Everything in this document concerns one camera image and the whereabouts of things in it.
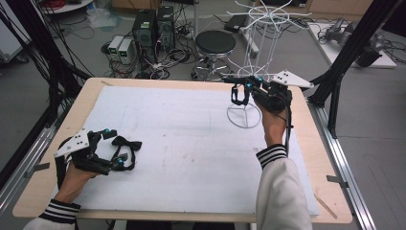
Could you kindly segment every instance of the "wrist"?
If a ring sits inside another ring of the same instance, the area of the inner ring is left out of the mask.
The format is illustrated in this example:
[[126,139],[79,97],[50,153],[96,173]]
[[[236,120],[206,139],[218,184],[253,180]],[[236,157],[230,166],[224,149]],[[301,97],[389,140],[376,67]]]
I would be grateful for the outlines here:
[[283,132],[280,130],[275,130],[274,128],[268,128],[265,130],[265,142],[266,147],[271,147],[273,145],[282,144]]
[[75,198],[77,197],[77,195],[72,195],[72,194],[65,194],[61,191],[59,191],[55,197],[54,200],[57,200],[59,202],[63,202],[63,203],[67,203],[67,204],[71,204],[74,202]]

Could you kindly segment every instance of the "white jacket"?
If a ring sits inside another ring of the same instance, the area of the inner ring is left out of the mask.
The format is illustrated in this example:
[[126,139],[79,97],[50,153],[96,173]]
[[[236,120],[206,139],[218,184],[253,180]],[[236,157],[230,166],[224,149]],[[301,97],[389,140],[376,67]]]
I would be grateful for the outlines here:
[[[263,168],[257,196],[257,229],[312,229],[298,170],[286,158],[284,146],[264,149],[257,158]],[[24,230],[74,230],[79,209],[77,204],[52,199],[45,212]]]

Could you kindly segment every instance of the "striped sleeve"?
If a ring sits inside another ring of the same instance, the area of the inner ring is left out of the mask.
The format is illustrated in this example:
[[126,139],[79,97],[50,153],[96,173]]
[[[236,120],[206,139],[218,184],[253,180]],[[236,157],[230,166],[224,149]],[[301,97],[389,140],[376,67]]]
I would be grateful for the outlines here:
[[286,158],[286,149],[284,148],[284,145],[276,144],[258,152],[257,158],[263,169],[269,162]]
[[39,216],[52,222],[73,224],[80,210],[78,204],[67,204],[52,199],[45,211]]

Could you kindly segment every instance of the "hand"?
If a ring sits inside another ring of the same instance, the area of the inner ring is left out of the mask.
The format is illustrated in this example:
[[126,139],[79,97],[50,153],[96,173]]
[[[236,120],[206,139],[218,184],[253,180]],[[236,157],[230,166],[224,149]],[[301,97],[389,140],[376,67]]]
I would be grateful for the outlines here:
[[72,203],[81,194],[87,181],[97,175],[95,172],[78,170],[71,161],[55,199],[64,203]]
[[262,113],[262,125],[265,132],[266,146],[282,144],[282,137],[286,129],[286,109],[278,114],[268,112],[262,105],[255,101],[255,104]]

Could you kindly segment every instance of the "computer tower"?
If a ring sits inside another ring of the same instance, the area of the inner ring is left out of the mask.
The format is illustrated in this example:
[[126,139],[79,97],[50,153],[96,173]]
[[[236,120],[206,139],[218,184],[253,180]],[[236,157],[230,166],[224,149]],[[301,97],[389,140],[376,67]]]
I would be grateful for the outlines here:
[[139,10],[132,26],[132,33],[141,63],[156,63],[157,32],[156,10]]
[[156,18],[158,22],[158,36],[161,41],[161,51],[168,52],[175,48],[173,7],[163,6],[158,8]]

